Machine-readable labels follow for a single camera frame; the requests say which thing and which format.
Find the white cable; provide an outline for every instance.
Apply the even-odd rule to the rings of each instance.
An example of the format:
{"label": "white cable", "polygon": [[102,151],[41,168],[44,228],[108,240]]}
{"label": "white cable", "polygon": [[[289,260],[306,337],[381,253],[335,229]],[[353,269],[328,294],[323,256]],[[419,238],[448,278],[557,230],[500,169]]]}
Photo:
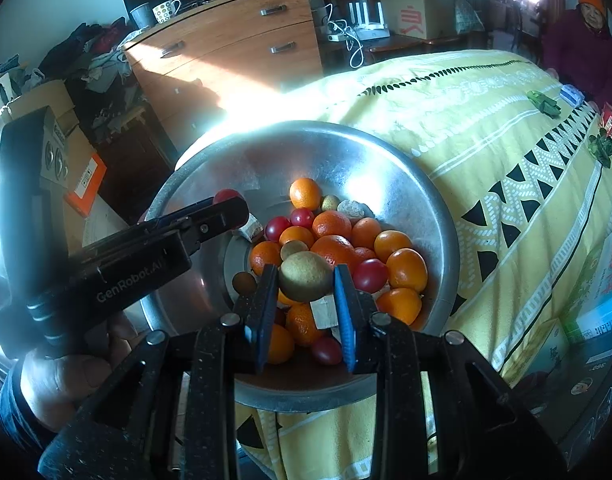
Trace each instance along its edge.
{"label": "white cable", "polygon": [[[341,34],[345,34],[346,37],[348,37],[348,39],[346,40],[346,49],[348,49],[348,52],[350,52],[353,49],[353,46],[355,45],[355,42],[357,43],[357,49],[352,53],[352,55],[350,56],[349,59],[349,64],[350,64],[350,68],[352,68],[353,70],[359,68],[360,66],[363,65],[363,46],[361,44],[361,41],[359,41],[359,38],[357,37],[357,35],[355,34],[355,32],[353,31],[353,28],[350,27],[348,25],[348,22],[346,20],[336,20],[336,21],[332,21],[330,18],[333,17],[333,4],[327,4],[324,9],[326,9],[326,7],[330,6],[330,12],[328,13],[328,18],[326,21],[326,25],[328,27],[329,32],[339,32]],[[359,62],[359,64],[355,65],[353,64],[353,59],[355,59],[355,57],[357,56],[357,54],[359,54],[361,56],[361,61]]]}

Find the blue sleeve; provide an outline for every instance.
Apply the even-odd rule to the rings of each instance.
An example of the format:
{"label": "blue sleeve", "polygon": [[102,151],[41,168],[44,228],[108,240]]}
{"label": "blue sleeve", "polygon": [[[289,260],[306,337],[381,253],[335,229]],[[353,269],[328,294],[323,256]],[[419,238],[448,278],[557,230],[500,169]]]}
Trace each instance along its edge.
{"label": "blue sleeve", "polygon": [[33,415],[21,392],[23,360],[9,372],[0,391],[0,426],[20,450],[37,466],[55,433],[43,427]]}

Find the metal drawer handle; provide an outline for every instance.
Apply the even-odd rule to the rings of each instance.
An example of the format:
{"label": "metal drawer handle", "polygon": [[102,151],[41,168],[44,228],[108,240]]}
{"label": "metal drawer handle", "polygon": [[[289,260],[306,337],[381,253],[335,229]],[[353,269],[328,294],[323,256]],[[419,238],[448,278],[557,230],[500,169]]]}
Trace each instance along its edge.
{"label": "metal drawer handle", "polygon": [[184,41],[178,41],[177,43],[174,43],[174,44],[169,45],[166,48],[164,48],[161,51],[161,55],[159,57],[170,56],[170,54],[173,54],[177,50],[182,50],[183,47],[185,47],[185,42]]}
{"label": "metal drawer handle", "polygon": [[291,41],[290,43],[286,43],[285,45],[282,45],[282,46],[270,47],[270,52],[272,54],[277,54],[279,52],[283,52],[284,50],[290,50],[291,48],[295,48],[296,46],[297,46],[297,43],[295,43],[294,41]]}
{"label": "metal drawer handle", "polygon": [[282,12],[283,10],[287,10],[288,7],[285,5],[278,5],[276,7],[270,7],[269,9],[262,9],[262,16],[268,16],[269,14],[274,14],[275,12]]}

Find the gray cup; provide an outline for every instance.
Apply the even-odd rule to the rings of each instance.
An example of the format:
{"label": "gray cup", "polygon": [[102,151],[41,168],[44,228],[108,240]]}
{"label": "gray cup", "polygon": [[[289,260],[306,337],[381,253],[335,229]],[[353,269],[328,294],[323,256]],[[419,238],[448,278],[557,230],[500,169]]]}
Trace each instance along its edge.
{"label": "gray cup", "polygon": [[152,13],[150,4],[141,4],[131,10],[132,19],[135,20],[137,28],[154,27],[157,25],[155,15]]}

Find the elderly woman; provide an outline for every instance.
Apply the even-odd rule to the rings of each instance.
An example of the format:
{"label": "elderly woman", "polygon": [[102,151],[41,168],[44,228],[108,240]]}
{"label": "elderly woman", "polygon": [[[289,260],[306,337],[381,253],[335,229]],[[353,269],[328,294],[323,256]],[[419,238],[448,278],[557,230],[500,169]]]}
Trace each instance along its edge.
{"label": "elderly woman", "polygon": [[572,84],[599,111],[612,105],[612,36],[602,0],[579,0],[566,10],[544,38],[544,67]]}

